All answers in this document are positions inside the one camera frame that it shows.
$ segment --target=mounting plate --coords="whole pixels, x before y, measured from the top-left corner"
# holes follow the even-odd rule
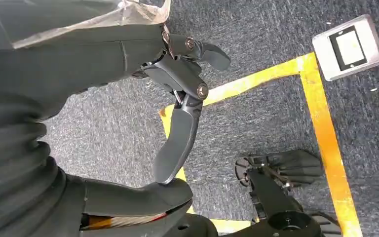
[[[328,81],[379,65],[379,37],[367,14],[315,36],[313,47]]]

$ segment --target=bolt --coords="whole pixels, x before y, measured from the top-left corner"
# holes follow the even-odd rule
[[[169,42],[169,34],[166,31],[162,32],[162,36],[166,42]]]
[[[191,37],[187,37],[187,39],[185,40],[185,46],[187,47],[187,49],[192,51],[194,49],[194,39]]]
[[[290,182],[287,182],[282,187],[283,188],[289,188],[289,187],[291,187],[291,184],[290,184]]]
[[[208,96],[208,87],[206,84],[200,84],[197,88],[197,94],[201,99],[205,99]]]

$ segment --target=gray carpet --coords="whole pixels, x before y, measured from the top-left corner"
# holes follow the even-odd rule
[[[309,53],[313,36],[364,13],[379,33],[379,0],[174,0],[169,27],[232,58],[226,72],[205,68],[213,88]],[[324,87],[364,236],[379,237],[379,67]],[[151,163],[165,141],[157,111],[171,102],[149,79],[111,83],[71,97],[47,121],[44,139],[68,173],[139,187],[153,180]],[[196,212],[249,220],[235,159],[297,148],[319,154],[298,77],[206,107],[185,166]],[[307,209],[334,215],[325,179],[295,194]]]

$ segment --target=white label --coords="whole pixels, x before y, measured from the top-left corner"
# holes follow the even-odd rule
[[[336,42],[338,43],[339,51],[341,52],[342,60],[345,65],[364,59],[357,35],[354,31],[336,37]]]

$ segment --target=yellow tape line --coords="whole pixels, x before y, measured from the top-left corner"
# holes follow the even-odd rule
[[[332,124],[314,53],[301,56],[211,89],[203,106],[239,95],[272,79],[299,74],[302,79],[304,93],[332,195],[332,201],[342,228],[343,236],[361,237],[361,228],[346,178],[341,153],[335,136],[335,129]],[[169,105],[159,112],[166,137],[169,136],[172,111],[173,105]],[[177,178],[186,181],[183,168],[178,172]],[[194,209],[191,207],[188,213],[194,213]],[[236,232],[250,225],[249,221],[212,221],[216,225],[218,232],[221,233]]]
[[[250,221],[230,221],[212,219],[211,222],[213,222],[213,224],[216,226],[217,232],[219,233],[234,233],[251,226]]]
[[[299,66],[303,66],[300,71],[303,89],[343,236],[361,237],[358,216],[314,53],[299,58]]]

